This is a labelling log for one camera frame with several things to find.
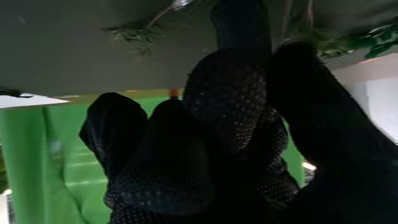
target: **dark fabric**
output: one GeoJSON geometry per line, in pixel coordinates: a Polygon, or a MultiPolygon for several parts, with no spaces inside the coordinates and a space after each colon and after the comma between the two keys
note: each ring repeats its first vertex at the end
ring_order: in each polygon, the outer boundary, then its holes
{"type": "Polygon", "coordinates": [[[166,215],[198,214],[214,202],[203,131],[180,100],[157,107],[116,185],[127,203],[166,215]]]}
{"type": "Polygon", "coordinates": [[[269,94],[319,167],[285,223],[398,223],[398,147],[306,43],[285,46],[274,56],[269,94]]]}

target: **metal surface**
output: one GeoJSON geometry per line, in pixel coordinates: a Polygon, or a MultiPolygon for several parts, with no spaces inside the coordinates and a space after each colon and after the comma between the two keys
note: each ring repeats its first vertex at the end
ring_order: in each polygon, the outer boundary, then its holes
{"type": "MultiPolygon", "coordinates": [[[[296,0],[306,10],[308,0],[296,0]]],[[[267,1],[274,40],[281,38],[285,2],[267,1]]],[[[2,0],[0,88],[61,96],[129,89],[180,88],[187,74],[216,49],[210,8],[168,16],[154,58],[138,59],[104,28],[155,15],[171,0],[2,0]]],[[[372,29],[398,13],[397,0],[317,0],[315,25],[342,33],[372,29]]],[[[335,60],[340,68],[361,52],[335,60]]]]}

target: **green panel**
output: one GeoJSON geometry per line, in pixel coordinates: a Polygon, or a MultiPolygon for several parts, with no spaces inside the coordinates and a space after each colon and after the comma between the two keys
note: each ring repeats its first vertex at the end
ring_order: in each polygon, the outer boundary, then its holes
{"type": "Polygon", "coordinates": [[[0,111],[0,136],[18,223],[86,223],[50,159],[43,109],[0,111]]]}
{"type": "Polygon", "coordinates": [[[289,163],[290,174],[296,177],[301,186],[305,186],[305,182],[306,182],[305,167],[303,167],[305,158],[303,158],[301,152],[297,151],[297,147],[296,147],[296,143],[292,139],[290,139],[289,150],[285,152],[283,157],[289,163]]]}

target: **green surface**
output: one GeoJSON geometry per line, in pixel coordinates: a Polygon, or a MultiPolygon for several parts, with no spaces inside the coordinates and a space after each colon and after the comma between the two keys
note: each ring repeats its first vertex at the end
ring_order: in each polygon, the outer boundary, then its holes
{"type": "MultiPolygon", "coordinates": [[[[141,100],[152,114],[164,98],[141,100]]],[[[0,111],[0,138],[18,224],[104,224],[107,179],[79,139],[88,105],[0,111]]],[[[303,183],[303,157],[290,147],[290,170],[303,183]]]]}

